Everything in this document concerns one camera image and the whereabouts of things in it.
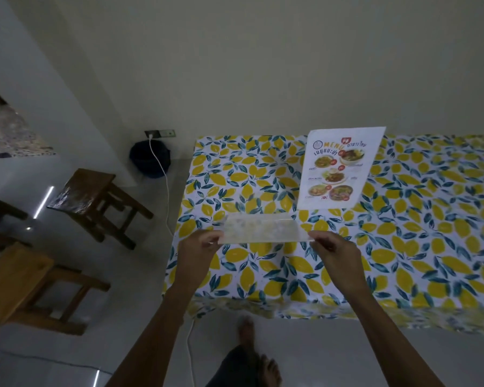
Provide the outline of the person's left hand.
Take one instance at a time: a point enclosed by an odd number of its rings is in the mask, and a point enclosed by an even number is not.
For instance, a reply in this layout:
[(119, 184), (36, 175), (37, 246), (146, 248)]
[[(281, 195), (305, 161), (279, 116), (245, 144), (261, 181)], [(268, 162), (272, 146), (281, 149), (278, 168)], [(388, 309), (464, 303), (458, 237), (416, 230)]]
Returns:
[(219, 250), (218, 242), (201, 242), (199, 231), (194, 231), (178, 245), (178, 256), (173, 287), (191, 298), (201, 286), (209, 272), (215, 253)]

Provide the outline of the person's left forearm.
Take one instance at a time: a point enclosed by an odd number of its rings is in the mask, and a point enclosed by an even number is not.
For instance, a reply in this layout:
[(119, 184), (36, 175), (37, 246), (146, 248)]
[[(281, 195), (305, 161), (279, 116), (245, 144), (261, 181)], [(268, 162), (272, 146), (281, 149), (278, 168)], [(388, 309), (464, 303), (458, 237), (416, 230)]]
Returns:
[(187, 284), (174, 283), (105, 387), (163, 387), (176, 338), (194, 292)]

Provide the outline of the person's left foot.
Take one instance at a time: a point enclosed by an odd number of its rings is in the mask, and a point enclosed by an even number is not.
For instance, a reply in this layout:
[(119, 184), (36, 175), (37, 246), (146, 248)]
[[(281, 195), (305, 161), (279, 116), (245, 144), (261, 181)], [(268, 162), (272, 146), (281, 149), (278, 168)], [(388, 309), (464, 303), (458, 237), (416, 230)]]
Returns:
[(249, 354), (255, 354), (255, 330), (254, 322), (250, 317), (244, 316), (239, 319), (237, 326), (239, 345)]

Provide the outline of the lemon print tablecloth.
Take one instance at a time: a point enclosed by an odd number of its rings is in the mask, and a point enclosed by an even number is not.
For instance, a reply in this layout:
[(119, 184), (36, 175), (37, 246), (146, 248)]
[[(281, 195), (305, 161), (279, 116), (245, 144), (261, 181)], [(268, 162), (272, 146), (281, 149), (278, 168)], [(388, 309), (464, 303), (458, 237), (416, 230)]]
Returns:
[[(228, 214), (287, 213), (361, 251), (374, 298), (401, 327), (484, 334), (484, 136), (384, 136), (352, 208), (298, 210), (307, 136), (201, 137), (194, 148), (163, 295), (179, 242)], [(223, 245), (188, 312), (356, 318), (307, 242)]]

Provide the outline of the dark blue round bin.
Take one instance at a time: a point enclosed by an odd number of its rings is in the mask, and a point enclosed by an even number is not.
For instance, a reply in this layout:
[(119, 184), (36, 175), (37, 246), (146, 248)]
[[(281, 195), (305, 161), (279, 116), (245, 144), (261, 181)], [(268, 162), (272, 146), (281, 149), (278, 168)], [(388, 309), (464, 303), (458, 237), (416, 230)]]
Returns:
[(171, 151), (160, 140), (145, 140), (131, 147), (129, 159), (144, 176), (157, 179), (168, 172)]

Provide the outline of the person's right foot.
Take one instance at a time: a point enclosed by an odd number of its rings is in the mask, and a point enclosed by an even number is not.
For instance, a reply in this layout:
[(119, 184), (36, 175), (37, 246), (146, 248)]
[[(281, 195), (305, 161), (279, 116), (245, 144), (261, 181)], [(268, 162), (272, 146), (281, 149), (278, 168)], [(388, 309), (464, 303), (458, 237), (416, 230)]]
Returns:
[(277, 362), (269, 359), (265, 354), (259, 358), (258, 386), (282, 387), (282, 377)]

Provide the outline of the person's right forearm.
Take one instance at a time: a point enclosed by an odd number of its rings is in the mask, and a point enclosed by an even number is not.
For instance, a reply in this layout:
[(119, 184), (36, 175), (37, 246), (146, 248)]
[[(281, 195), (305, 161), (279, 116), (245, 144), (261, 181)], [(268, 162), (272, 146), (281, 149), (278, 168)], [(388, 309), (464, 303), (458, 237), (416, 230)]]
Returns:
[(389, 387), (445, 387), (367, 287), (346, 299), (359, 319)]

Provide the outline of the person's right hand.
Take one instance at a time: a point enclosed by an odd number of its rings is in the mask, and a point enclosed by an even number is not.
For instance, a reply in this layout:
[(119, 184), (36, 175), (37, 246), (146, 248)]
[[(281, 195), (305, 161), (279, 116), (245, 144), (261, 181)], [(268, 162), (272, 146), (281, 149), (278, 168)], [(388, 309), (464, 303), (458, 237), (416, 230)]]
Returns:
[(353, 304), (372, 296), (364, 275), (361, 251), (351, 241), (335, 233), (335, 243), (317, 242), (311, 248), (321, 258), (336, 288)]

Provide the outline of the clear acrylic sign holder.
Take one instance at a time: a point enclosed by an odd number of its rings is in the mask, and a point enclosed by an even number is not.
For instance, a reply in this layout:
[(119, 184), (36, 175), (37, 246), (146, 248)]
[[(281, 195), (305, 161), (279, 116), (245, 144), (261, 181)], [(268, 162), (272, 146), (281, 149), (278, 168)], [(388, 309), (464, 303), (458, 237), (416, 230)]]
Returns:
[(312, 238), (288, 213), (228, 214), (221, 222), (221, 245), (309, 242)]

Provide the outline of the printed food menu sheet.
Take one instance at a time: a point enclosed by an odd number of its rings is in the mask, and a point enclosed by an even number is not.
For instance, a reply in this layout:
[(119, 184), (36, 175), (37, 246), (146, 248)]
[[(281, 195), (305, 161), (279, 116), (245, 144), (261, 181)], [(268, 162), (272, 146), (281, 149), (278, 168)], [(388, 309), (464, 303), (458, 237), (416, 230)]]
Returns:
[(349, 209), (359, 201), (386, 127), (311, 130), (298, 210)]

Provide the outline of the light wooden stool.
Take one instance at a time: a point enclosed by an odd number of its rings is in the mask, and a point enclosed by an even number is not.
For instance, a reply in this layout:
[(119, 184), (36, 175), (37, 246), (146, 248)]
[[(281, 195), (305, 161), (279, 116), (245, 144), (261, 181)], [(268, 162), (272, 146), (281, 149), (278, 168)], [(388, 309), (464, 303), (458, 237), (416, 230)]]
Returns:
[[(52, 309), (39, 307), (37, 302), (57, 282), (75, 284), (79, 289), (61, 316), (52, 317)], [(71, 317), (91, 289), (108, 292), (110, 287), (17, 242), (0, 254), (0, 325), (16, 323), (81, 336), (87, 326), (70, 322)]]

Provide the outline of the dark wooden stool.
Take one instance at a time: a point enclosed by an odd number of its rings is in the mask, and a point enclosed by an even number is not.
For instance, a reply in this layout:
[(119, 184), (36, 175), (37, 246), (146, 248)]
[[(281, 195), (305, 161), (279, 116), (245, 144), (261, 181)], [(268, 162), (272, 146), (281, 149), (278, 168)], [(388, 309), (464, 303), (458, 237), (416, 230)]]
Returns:
[[(148, 220), (154, 214), (115, 185), (115, 178), (114, 174), (79, 168), (46, 208), (67, 215), (97, 242), (103, 242), (109, 235), (127, 249), (134, 250), (136, 243), (126, 234), (127, 229), (137, 214)], [(129, 208), (129, 213), (120, 226), (113, 224), (105, 216), (111, 207), (119, 212)]]

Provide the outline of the person's dark shorts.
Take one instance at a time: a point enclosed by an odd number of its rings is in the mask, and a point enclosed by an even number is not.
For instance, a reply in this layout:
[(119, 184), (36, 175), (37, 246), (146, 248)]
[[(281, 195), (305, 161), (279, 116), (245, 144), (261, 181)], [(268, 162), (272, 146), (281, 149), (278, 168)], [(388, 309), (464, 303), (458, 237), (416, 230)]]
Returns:
[(233, 348), (205, 387), (260, 387), (260, 356), (242, 345)]

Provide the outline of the person's foot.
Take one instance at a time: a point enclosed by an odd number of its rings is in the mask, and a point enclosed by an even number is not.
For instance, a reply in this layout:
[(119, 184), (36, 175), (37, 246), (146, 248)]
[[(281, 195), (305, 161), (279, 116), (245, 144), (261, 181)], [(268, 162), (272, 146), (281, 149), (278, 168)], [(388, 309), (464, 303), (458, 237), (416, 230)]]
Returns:
[(244, 316), (239, 319), (237, 326), (239, 345), (249, 354), (255, 354), (255, 330), (254, 322), (250, 317)]
[(258, 386), (282, 387), (282, 377), (277, 362), (269, 359), (265, 354), (259, 358)]

